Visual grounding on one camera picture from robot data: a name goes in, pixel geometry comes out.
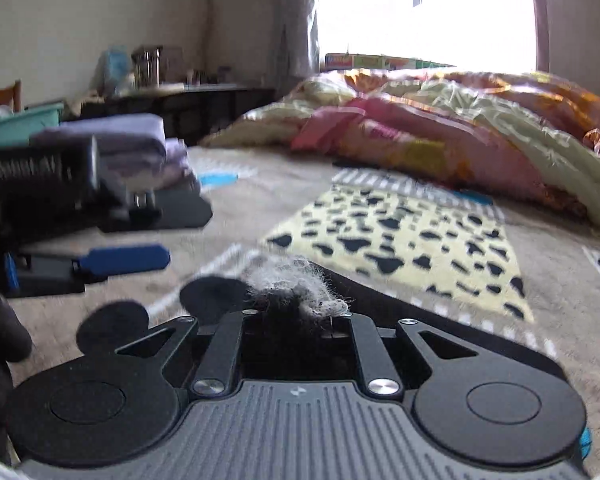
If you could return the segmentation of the black garment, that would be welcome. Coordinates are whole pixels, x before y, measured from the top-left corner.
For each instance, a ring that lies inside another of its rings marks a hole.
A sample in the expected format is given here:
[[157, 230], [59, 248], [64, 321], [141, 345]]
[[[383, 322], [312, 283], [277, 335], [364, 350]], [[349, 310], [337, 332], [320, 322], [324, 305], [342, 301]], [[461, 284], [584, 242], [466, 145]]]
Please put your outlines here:
[[302, 258], [260, 256], [240, 277], [264, 287], [281, 278], [318, 278], [344, 300], [352, 312], [369, 316], [380, 327], [393, 327], [401, 318], [416, 318], [482, 348], [566, 380], [554, 342], [542, 330], [516, 320], [483, 313], [410, 286], [392, 286], [365, 275], [339, 274]]

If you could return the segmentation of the left stack of folded clothes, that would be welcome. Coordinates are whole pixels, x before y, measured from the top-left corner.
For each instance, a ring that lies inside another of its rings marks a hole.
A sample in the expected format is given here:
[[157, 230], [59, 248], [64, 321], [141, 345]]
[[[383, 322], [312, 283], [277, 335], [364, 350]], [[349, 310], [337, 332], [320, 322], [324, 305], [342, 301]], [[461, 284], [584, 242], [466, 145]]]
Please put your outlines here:
[[154, 114], [63, 122], [31, 136], [32, 145], [85, 142], [97, 148], [107, 181], [125, 190], [125, 203], [99, 225], [104, 232], [202, 229], [212, 208], [188, 158], [187, 145], [164, 133]]

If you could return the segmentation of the teal plastic bin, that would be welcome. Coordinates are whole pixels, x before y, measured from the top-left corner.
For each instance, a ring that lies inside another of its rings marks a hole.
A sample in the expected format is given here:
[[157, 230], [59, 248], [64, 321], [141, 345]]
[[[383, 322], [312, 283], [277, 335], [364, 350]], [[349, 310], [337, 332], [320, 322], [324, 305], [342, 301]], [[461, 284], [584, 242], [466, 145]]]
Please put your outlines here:
[[28, 144], [31, 136], [60, 124], [64, 111], [61, 102], [30, 107], [23, 112], [0, 117], [0, 148]]

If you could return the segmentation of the grey lint clump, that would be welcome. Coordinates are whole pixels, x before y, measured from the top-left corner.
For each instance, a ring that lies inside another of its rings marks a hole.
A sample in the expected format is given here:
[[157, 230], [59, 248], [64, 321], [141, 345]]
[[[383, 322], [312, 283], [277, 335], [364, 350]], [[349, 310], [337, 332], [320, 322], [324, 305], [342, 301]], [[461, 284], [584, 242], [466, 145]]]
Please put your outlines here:
[[303, 321], [348, 318], [349, 304], [327, 283], [325, 273], [304, 257], [268, 257], [247, 278], [251, 296], [267, 306], [291, 309]]

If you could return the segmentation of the metal thermos pot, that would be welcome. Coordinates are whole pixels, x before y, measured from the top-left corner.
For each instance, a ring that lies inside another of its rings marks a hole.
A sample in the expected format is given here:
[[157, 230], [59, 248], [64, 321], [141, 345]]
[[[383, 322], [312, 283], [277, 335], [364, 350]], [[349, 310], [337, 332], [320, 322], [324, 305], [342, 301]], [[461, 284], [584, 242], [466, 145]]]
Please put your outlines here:
[[141, 46], [132, 54], [135, 83], [138, 88], [158, 87], [160, 84], [161, 46]]

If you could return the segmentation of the dark side table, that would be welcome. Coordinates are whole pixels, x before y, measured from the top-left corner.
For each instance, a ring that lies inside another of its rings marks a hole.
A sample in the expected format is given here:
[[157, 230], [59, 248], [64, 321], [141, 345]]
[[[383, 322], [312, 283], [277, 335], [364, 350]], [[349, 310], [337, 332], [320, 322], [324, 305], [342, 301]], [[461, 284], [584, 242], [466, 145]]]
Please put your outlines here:
[[276, 90], [249, 84], [201, 84], [182, 90], [116, 96], [102, 103], [85, 103], [79, 119], [125, 114], [154, 114], [163, 119], [167, 138], [188, 146], [220, 131], [250, 110], [271, 104]]

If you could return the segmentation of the Mickey Mouse plush blanket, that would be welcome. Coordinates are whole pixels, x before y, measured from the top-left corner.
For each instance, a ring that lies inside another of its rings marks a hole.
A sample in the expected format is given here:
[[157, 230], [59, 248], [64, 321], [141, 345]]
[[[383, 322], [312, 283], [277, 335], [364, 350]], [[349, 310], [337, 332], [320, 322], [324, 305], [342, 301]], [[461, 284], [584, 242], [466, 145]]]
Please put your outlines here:
[[18, 300], [33, 339], [15, 380], [75, 358], [74, 334], [101, 304], [135, 300], [153, 323], [182, 313], [194, 278], [249, 280], [291, 258], [524, 344], [558, 361], [582, 396], [600, 470], [600, 232], [501, 198], [272, 150], [191, 148], [213, 216], [200, 230], [53, 240], [46, 252], [158, 243], [166, 269], [114, 278], [78, 296]]

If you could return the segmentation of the floral pink yellow quilt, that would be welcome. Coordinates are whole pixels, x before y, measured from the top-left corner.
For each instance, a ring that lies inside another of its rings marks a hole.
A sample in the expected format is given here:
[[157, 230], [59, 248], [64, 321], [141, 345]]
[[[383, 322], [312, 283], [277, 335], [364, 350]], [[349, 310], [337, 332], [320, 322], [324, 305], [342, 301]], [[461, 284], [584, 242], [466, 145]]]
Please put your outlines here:
[[202, 143], [285, 145], [538, 204], [600, 228], [600, 97], [547, 73], [320, 73]]

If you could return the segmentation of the colourful alphabet play mat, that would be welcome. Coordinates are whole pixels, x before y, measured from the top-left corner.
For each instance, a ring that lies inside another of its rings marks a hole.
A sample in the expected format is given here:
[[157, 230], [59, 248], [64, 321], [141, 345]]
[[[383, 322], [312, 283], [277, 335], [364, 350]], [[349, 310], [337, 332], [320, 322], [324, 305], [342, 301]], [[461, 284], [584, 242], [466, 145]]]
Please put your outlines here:
[[421, 60], [420, 58], [395, 58], [394, 56], [326, 53], [322, 63], [323, 70], [419, 70], [420, 68], [446, 67], [446, 64]]

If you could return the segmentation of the window curtain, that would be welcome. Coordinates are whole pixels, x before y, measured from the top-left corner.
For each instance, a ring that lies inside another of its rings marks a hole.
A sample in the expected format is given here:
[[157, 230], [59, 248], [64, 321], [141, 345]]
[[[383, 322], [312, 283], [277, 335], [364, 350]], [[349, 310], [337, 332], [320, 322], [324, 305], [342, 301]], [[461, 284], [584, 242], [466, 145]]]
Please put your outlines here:
[[282, 93], [320, 70], [316, 0], [275, 0], [273, 62]]

